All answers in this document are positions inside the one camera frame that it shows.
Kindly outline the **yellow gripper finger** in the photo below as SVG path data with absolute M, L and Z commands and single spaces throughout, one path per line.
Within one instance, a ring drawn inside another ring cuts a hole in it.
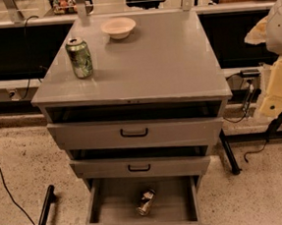
M 249 33 L 245 36 L 244 41 L 247 44 L 262 44 L 266 41 L 266 24 L 267 17 L 262 18 Z
M 282 56 L 270 68 L 270 77 L 264 99 L 259 106 L 259 114 L 277 118 L 282 112 Z

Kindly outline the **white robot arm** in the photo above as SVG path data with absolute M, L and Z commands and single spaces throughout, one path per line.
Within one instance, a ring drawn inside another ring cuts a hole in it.
M 247 44 L 266 45 L 266 49 L 278 55 L 270 67 L 264 98 L 259 114 L 276 118 L 282 112 L 282 0 L 277 0 L 268 15 L 262 18 L 244 38 Z

